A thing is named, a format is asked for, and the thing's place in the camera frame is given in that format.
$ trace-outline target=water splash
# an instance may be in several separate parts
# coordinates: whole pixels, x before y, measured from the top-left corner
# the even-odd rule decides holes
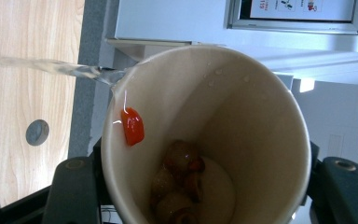
[[[217,69],[216,71],[214,71],[215,74],[217,75],[222,75],[223,74],[223,69]]]
[[[249,78],[249,76],[246,76],[246,77],[243,77],[243,79],[242,79],[244,82],[249,82],[250,81],[250,78]]]
[[[208,86],[209,86],[209,87],[213,87],[213,86],[214,86],[214,80],[209,81],[209,82],[208,82]]]
[[[114,86],[125,75],[125,71],[111,68],[65,63],[49,59],[22,59],[0,56],[0,66],[31,68],[50,74],[86,77],[110,86]]]

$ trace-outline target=metal grommet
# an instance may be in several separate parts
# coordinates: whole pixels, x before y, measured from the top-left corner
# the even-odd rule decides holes
[[[82,160],[71,160],[65,164],[65,167],[70,170],[75,170],[75,169],[82,168],[84,166],[84,164],[85,164],[85,162]]]
[[[335,165],[341,169],[347,170],[347,171],[355,171],[356,166],[353,164],[347,162],[347,161],[335,161]]]
[[[49,132],[48,123],[42,119],[37,119],[28,126],[25,139],[29,145],[37,147],[48,139]]]

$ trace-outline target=red candy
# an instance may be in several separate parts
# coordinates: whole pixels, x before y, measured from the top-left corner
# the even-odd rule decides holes
[[[138,112],[131,107],[121,110],[121,121],[123,122],[124,134],[127,145],[133,146],[145,138],[144,122]]]

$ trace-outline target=sign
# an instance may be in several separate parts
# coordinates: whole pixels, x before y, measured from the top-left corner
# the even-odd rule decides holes
[[[352,21],[355,0],[253,0],[251,19]]]

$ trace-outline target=wooden surface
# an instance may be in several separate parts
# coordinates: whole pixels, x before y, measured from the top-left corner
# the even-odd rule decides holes
[[[77,63],[84,0],[0,0],[0,55]],[[51,183],[68,153],[75,79],[0,65],[0,205]],[[49,125],[42,145],[25,133]]]

